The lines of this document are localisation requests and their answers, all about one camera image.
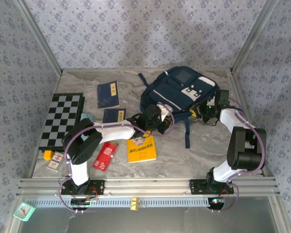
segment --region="navy backpack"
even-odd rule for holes
[[[190,148],[190,108],[204,100],[212,99],[220,90],[217,83],[189,67],[173,67],[148,84],[142,73],[138,74],[146,90],[141,95],[140,110],[145,112],[151,104],[161,102],[173,108],[175,123],[184,120],[185,148]]]

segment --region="red card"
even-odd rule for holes
[[[102,171],[106,171],[117,151],[118,146],[119,144],[116,142],[105,142],[93,164],[93,167]]]

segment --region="small yellow tag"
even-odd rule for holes
[[[138,210],[139,198],[132,198],[130,203],[130,210]]]
[[[116,84],[112,83],[110,87],[111,87],[111,96],[116,96]]]
[[[192,116],[197,118],[196,112],[194,112],[192,109],[190,109],[190,113],[192,113]]]
[[[118,111],[117,122],[124,120],[124,110]]]
[[[144,135],[142,135],[142,137],[150,137],[150,135],[148,135],[148,134],[146,134],[146,133],[145,133]]]

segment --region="yellow book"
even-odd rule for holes
[[[127,140],[127,154],[129,163],[155,160],[156,150],[153,136]]]

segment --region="yellow label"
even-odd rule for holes
[[[116,96],[116,86],[115,86],[115,83],[112,83],[110,85],[111,87],[111,96]]]
[[[117,122],[120,122],[122,120],[124,120],[124,111],[123,110],[118,111]]]

